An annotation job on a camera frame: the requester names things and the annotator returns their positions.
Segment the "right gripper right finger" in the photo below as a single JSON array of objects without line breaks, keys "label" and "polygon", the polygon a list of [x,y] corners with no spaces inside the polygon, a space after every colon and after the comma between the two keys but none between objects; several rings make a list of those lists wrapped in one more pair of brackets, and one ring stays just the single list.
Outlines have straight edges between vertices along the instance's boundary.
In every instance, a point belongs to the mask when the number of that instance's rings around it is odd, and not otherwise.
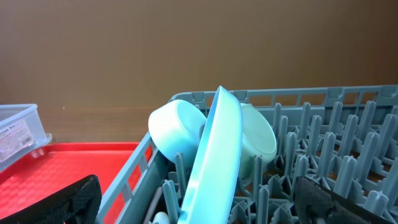
[{"label": "right gripper right finger", "polygon": [[307,177],[298,177],[294,206],[299,223],[388,224],[389,221],[356,205]]}]

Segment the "white plastic spoon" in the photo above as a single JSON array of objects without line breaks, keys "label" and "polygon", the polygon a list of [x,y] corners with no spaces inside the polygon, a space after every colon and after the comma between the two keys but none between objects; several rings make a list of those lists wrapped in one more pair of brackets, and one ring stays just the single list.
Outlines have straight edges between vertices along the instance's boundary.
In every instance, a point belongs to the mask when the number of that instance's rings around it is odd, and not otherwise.
[{"label": "white plastic spoon", "polygon": [[169,216],[165,212],[155,214],[152,224],[170,224]]}]

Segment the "light blue plate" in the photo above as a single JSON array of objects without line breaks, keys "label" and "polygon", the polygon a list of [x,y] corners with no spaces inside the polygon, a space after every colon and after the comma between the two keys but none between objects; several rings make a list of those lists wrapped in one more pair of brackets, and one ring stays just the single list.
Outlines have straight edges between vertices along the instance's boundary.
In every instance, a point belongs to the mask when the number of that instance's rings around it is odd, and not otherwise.
[{"label": "light blue plate", "polygon": [[219,86],[187,184],[178,224],[226,224],[239,173],[243,114],[238,99]]}]

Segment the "light blue bowl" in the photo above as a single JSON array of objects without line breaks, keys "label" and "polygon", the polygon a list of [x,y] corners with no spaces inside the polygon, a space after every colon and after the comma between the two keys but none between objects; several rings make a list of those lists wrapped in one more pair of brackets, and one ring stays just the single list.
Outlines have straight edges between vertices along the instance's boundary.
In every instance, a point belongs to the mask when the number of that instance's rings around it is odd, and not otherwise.
[{"label": "light blue bowl", "polygon": [[154,110],[148,119],[150,136],[158,150],[171,162],[183,154],[183,164],[191,167],[206,123],[205,115],[185,100],[173,100]]}]

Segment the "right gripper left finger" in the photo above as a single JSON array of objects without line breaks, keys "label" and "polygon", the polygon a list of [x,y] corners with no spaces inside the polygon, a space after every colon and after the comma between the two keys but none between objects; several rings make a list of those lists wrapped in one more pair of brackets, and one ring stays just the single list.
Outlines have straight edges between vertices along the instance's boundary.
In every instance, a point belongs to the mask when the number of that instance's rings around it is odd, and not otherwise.
[{"label": "right gripper left finger", "polygon": [[1,219],[1,223],[94,224],[101,199],[99,178],[91,174],[31,206]]}]

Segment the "light green bowl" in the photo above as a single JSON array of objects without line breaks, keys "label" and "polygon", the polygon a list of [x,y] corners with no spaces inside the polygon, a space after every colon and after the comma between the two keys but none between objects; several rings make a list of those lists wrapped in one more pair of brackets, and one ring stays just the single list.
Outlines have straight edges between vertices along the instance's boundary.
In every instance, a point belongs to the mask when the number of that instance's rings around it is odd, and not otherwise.
[{"label": "light green bowl", "polygon": [[241,103],[243,141],[238,177],[247,179],[254,171],[254,156],[262,157],[263,171],[277,154],[277,141],[269,122],[255,107]]}]

